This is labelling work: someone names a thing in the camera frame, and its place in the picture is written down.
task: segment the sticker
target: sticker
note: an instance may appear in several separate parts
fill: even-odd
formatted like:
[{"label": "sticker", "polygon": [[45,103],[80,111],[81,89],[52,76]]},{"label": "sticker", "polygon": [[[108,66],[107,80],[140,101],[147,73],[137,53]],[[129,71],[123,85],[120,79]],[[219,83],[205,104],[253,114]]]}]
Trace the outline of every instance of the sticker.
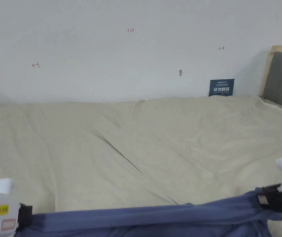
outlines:
[{"label": "sticker", "polygon": [[16,227],[16,219],[7,219],[2,221],[2,231],[14,229]]},{"label": "sticker", "polygon": [[9,211],[9,205],[1,205],[0,206],[0,215],[7,215]]}]

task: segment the white wall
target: white wall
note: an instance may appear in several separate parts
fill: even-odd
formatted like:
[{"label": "white wall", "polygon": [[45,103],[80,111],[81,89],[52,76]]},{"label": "white wall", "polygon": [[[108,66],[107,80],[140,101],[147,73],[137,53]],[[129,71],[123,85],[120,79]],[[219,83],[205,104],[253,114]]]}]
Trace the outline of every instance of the white wall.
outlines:
[{"label": "white wall", "polygon": [[0,1],[0,103],[257,95],[276,44],[280,0]]}]

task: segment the bed sheet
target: bed sheet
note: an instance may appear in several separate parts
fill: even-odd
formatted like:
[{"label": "bed sheet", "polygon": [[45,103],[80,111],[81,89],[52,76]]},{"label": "bed sheet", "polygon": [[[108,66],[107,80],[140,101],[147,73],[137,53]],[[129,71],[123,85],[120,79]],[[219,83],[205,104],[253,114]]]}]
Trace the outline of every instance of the bed sheet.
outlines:
[{"label": "bed sheet", "polygon": [[0,178],[35,213],[241,195],[281,182],[280,157],[282,108],[259,97],[0,105]]}]

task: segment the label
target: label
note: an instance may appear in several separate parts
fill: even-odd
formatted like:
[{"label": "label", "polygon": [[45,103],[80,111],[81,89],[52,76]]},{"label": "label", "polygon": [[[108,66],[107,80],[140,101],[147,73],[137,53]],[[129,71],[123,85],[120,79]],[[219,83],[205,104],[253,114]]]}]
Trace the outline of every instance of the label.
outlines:
[{"label": "label", "polygon": [[234,79],[227,80],[210,80],[210,91],[211,95],[233,95]]},{"label": "label", "polygon": [[16,219],[5,219],[2,221],[1,231],[7,231],[16,227]]},{"label": "label", "polygon": [[1,205],[0,206],[0,215],[7,215],[9,212],[9,205]]}]

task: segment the yellow sticker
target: yellow sticker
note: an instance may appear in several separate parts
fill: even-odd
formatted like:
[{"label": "yellow sticker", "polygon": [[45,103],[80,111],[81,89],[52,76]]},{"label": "yellow sticker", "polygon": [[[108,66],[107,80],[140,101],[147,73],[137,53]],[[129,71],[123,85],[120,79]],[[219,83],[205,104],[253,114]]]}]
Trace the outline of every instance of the yellow sticker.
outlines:
[{"label": "yellow sticker", "polygon": [[1,205],[0,206],[0,215],[7,215],[9,212],[9,205]]}]

